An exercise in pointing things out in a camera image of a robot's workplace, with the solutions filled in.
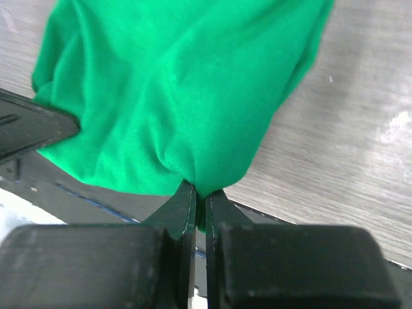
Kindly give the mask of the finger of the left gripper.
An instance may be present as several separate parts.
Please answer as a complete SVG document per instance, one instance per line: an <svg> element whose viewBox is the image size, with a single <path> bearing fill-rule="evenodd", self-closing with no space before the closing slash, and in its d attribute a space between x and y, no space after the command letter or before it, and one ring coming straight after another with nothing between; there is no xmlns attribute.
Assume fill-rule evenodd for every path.
<svg viewBox="0 0 412 309"><path fill-rule="evenodd" d="M75 136L76 117L34 103L27 97L1 90L1 163Z"/></svg>

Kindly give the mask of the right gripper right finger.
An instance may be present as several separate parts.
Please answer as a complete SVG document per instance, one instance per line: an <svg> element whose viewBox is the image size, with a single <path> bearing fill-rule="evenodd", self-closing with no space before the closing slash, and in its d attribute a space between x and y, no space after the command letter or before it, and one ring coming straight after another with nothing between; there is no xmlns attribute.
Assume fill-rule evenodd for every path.
<svg viewBox="0 0 412 309"><path fill-rule="evenodd" d="M400 308L373 236L344 225L255 223L205 200L210 308Z"/></svg>

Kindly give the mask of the green t shirt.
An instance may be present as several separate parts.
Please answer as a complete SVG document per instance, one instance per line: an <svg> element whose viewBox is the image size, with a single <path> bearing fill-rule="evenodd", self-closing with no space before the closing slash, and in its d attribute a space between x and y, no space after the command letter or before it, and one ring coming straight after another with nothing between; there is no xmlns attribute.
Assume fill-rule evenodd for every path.
<svg viewBox="0 0 412 309"><path fill-rule="evenodd" d="M201 197L244 177L333 1L58 1L34 101L80 133L40 155L88 185Z"/></svg>

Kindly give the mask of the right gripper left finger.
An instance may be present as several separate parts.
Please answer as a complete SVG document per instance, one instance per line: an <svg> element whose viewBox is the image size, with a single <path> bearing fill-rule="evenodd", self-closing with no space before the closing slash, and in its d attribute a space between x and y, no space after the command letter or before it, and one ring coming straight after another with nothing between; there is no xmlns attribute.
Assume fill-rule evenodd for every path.
<svg viewBox="0 0 412 309"><path fill-rule="evenodd" d="M1 244L2 308L190 308L195 188L141 223L26 225Z"/></svg>

